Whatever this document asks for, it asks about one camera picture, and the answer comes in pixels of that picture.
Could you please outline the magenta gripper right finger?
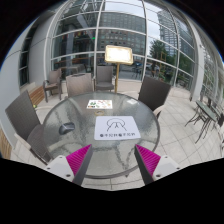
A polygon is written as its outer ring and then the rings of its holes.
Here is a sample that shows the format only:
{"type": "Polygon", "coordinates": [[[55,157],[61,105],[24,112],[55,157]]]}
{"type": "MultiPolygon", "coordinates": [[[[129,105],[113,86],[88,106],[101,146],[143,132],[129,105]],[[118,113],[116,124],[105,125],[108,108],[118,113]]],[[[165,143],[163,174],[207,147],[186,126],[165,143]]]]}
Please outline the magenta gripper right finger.
{"type": "Polygon", "coordinates": [[[159,156],[143,146],[135,145],[134,154],[145,185],[180,170],[168,155],[159,156]]]}

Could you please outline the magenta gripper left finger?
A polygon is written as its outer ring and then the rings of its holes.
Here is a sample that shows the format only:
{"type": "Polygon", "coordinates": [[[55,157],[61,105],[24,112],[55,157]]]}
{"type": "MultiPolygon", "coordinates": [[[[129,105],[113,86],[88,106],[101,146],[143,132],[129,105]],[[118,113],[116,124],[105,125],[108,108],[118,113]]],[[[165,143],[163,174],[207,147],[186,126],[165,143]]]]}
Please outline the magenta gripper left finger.
{"type": "Polygon", "coordinates": [[[68,156],[57,156],[46,166],[45,170],[81,186],[92,154],[92,145],[87,145],[68,156]]]}

